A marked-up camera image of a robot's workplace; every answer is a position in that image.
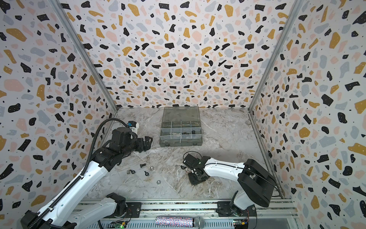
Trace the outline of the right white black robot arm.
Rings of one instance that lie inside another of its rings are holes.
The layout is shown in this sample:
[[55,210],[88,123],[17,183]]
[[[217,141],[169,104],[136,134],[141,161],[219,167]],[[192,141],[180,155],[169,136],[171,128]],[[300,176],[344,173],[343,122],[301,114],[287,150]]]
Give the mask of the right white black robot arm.
[[241,186],[242,190],[234,193],[226,207],[218,204],[216,212],[220,217],[242,216],[245,212],[248,213],[249,208],[254,205],[267,208],[270,205],[272,194],[276,190],[274,176],[253,159],[232,163],[219,161],[209,156],[196,158],[191,151],[188,151],[183,156],[183,164],[191,170],[188,172],[188,177],[194,186],[211,177],[235,181]]

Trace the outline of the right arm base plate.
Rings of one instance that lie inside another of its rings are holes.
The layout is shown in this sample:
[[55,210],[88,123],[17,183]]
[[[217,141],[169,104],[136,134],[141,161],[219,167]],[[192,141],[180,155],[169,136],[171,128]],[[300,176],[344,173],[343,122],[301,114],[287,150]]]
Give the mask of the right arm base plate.
[[256,209],[252,205],[245,210],[239,209],[230,201],[217,202],[217,209],[215,210],[219,217],[255,217]]

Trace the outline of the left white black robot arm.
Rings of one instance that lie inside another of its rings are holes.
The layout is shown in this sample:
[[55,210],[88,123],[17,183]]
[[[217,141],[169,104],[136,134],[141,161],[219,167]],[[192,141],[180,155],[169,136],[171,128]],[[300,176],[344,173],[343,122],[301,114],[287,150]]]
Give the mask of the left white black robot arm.
[[139,124],[130,121],[125,123],[117,118],[104,120],[97,128],[96,134],[103,126],[116,121],[121,127],[113,130],[111,140],[95,149],[97,137],[93,137],[85,166],[81,172],[48,204],[38,212],[27,211],[21,219],[24,229],[84,229],[99,222],[104,217],[124,218],[133,216],[133,211],[126,204],[126,199],[116,193],[107,195],[100,202],[73,213],[80,201],[91,188],[115,166],[132,152],[148,151],[152,137],[138,137]]

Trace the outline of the clear plastic compartment organizer box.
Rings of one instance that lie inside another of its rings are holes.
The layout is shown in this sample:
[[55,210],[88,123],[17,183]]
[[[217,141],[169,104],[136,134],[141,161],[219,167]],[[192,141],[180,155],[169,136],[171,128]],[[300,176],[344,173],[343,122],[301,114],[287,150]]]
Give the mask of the clear plastic compartment organizer box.
[[161,122],[161,147],[192,147],[203,143],[199,107],[166,107]]

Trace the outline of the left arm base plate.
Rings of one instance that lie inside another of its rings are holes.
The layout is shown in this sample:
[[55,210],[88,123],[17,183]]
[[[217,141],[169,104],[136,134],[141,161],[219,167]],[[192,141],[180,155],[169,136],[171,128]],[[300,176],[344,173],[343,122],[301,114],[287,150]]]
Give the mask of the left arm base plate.
[[127,220],[139,218],[141,208],[141,202],[127,202],[124,204],[118,204],[115,212],[112,215],[106,216],[105,219]]

